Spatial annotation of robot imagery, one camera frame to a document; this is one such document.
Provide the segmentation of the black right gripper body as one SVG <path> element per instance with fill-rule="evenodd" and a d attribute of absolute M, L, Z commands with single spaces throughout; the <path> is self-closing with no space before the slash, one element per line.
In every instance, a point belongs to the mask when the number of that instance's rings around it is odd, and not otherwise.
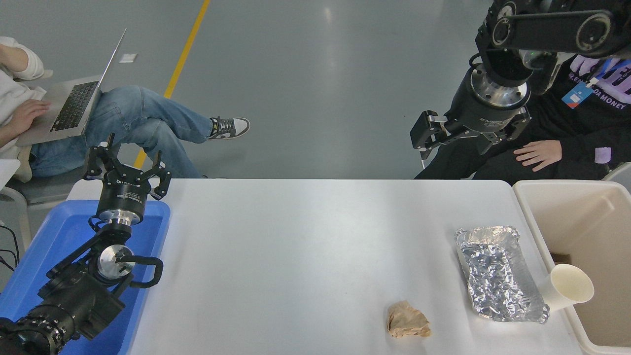
<path fill-rule="evenodd" d="M 502 87 L 485 80 L 460 83 L 446 113 L 446 130 L 451 134 L 464 130 L 496 132 L 507 126 L 530 97 L 527 84 Z"/>

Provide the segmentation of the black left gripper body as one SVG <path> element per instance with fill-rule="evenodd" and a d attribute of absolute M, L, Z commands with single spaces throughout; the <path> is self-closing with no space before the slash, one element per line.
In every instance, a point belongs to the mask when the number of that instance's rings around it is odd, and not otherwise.
<path fill-rule="evenodd" d="M 97 215 L 112 211 L 127 211 L 144 216 L 145 205 L 151 186 L 140 178 L 142 171 L 132 167 L 120 167 L 105 173 Z"/>

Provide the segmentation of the badge person's left hand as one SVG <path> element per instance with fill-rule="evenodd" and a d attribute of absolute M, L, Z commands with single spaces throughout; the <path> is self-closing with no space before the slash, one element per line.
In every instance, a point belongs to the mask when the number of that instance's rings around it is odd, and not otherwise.
<path fill-rule="evenodd" d="M 538 172 L 561 161 L 562 145 L 559 140 L 539 140 L 525 144 L 513 153 L 516 161 L 533 172 Z"/>

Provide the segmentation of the laptop person's right hand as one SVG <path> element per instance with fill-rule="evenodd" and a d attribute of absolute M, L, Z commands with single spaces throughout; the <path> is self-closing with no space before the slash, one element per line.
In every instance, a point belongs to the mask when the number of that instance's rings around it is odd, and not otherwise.
<path fill-rule="evenodd" d="M 49 101 L 29 99 L 20 104 L 13 112 L 11 121 L 7 124 L 12 135 L 17 137 L 33 124 L 34 119 L 45 114 L 50 108 Z"/>

